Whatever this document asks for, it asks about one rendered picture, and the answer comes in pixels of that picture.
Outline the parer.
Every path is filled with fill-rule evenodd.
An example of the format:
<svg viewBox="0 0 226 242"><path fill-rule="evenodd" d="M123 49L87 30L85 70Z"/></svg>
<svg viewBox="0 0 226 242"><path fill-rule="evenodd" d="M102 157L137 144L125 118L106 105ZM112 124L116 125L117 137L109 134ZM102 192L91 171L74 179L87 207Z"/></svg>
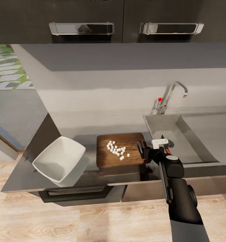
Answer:
<svg viewBox="0 0 226 242"><path fill-rule="evenodd" d="M162 139L164 139L164 136L163 136L163 135L162 135ZM165 150L167 151L167 153L170 153L170 154L171 154L171 152L170 152L170 150L169 150L167 144L165 144L164 146L165 146Z"/></svg>

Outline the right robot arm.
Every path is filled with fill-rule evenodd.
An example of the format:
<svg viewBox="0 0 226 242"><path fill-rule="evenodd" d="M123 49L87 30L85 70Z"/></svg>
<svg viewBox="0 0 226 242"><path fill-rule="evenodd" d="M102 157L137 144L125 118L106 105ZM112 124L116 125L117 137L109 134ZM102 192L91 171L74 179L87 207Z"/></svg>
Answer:
<svg viewBox="0 0 226 242"><path fill-rule="evenodd" d="M167 139L154 139L150 148L143 148L143 158L152 159L159 165L166 203L169 204L169 217L172 242L210 242L200 213L197 210L197 196L187 185L184 167L180 159L164 153Z"/></svg>

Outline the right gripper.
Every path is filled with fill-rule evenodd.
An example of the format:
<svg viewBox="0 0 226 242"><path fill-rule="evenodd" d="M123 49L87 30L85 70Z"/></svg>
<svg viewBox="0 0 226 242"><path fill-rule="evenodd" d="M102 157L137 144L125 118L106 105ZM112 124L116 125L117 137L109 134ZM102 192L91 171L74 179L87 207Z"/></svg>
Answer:
<svg viewBox="0 0 226 242"><path fill-rule="evenodd" d="M155 149L155 150L151 148L143 148L142 151L143 151L144 159L152 159L153 161L155 161L154 160L155 155L159 152L164 153L164 147L159 147L159 149Z"/></svg>

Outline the cutting board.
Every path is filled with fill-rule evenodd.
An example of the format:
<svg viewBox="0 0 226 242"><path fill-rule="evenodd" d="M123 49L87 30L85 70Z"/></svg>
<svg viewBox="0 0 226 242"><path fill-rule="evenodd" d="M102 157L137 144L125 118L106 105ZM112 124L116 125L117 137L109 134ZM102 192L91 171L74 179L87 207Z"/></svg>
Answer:
<svg viewBox="0 0 226 242"><path fill-rule="evenodd" d="M96 146L97 167L105 168L150 163L152 159L144 159L143 153L139 152L137 141L141 143L142 148L148 148L142 133L99 135ZM115 144L112 144L113 149L115 149L115 146L117 146L116 149L125 148L123 155L121 155L122 151L118 151L120 155L117 156L117 154L108 150L107 145L109 142L115 142ZM129 157L127 154L129 154ZM124 156L124 159L120 160L122 156Z"/></svg>

